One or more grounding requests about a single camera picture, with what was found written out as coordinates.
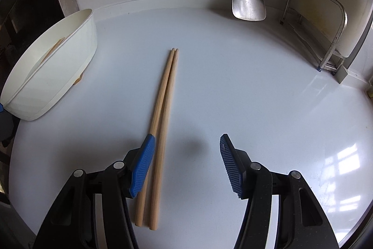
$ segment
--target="white plastic basin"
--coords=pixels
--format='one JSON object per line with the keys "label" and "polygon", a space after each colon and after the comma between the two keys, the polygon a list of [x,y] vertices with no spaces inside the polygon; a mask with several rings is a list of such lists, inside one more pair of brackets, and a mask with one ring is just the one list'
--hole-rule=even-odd
{"label": "white plastic basin", "polygon": [[[66,39],[42,62],[62,37]],[[78,11],[45,31],[11,71],[0,103],[13,115],[34,120],[51,109],[91,61],[97,32],[91,9]]]}

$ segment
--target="wooden chopstick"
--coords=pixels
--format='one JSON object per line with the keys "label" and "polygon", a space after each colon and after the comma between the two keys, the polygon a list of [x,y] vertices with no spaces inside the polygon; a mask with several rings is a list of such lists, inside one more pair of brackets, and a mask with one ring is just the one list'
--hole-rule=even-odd
{"label": "wooden chopstick", "polygon": [[151,230],[156,230],[158,227],[159,217],[159,201],[161,194],[162,185],[162,171],[163,171],[163,160],[165,157],[165,147],[167,139],[167,128],[170,117],[170,109],[172,102],[173,87],[175,84],[176,66],[178,63],[179,49],[176,49],[173,56],[172,67],[170,77],[167,84],[167,90],[165,95],[165,106],[163,109],[162,123],[160,128],[160,134],[158,139],[157,151],[155,156],[155,168],[154,168],[154,183],[152,192],[152,204],[150,209],[150,224]]}
{"label": "wooden chopstick", "polygon": [[[157,101],[155,103],[152,123],[150,125],[149,133],[154,135],[155,137],[157,136],[157,132],[158,132],[159,118],[160,118],[160,115],[161,115],[161,110],[162,110],[162,106],[163,106],[163,99],[165,97],[167,82],[168,82],[168,78],[169,78],[169,74],[170,74],[170,70],[171,70],[171,64],[172,64],[174,53],[175,53],[175,48],[173,48],[171,50],[170,55],[169,55],[168,60],[167,60],[165,72],[163,74],[162,81],[161,81],[161,86],[160,86],[159,92],[158,92]],[[139,227],[142,226],[142,221],[144,219],[145,199],[146,199],[146,192],[147,192],[147,188],[148,188],[149,171],[150,170],[148,170],[148,173],[146,175],[144,185],[142,186],[142,190],[140,191],[140,193],[137,197],[135,225],[139,226]]]}
{"label": "wooden chopstick", "polygon": [[56,43],[55,43],[55,45],[53,46],[53,47],[51,47],[50,49],[49,49],[49,51],[48,51],[48,53],[46,54],[46,56],[44,56],[44,58],[43,58],[43,60],[40,62],[40,64],[39,65],[41,65],[42,64],[42,62],[44,61],[44,60],[46,60],[47,59],[47,57],[63,42],[65,40],[65,37],[62,37],[62,38],[60,38]]}

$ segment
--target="silver bolt head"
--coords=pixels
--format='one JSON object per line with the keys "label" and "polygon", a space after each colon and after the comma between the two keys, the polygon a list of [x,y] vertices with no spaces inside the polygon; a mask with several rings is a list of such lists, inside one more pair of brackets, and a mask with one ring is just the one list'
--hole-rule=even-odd
{"label": "silver bolt head", "polygon": [[291,176],[296,178],[296,179],[300,179],[301,178],[301,174],[298,172],[298,171],[293,171],[291,173]]}
{"label": "silver bolt head", "polygon": [[253,162],[253,163],[251,163],[250,168],[254,169],[254,170],[260,170],[261,165],[260,165],[260,163]]}
{"label": "silver bolt head", "polygon": [[78,170],[74,171],[74,176],[75,177],[81,177],[82,175],[83,175],[83,170],[82,169],[78,169]]}
{"label": "silver bolt head", "polygon": [[117,161],[116,163],[114,163],[113,166],[114,166],[115,169],[122,169],[124,167],[124,162]]}

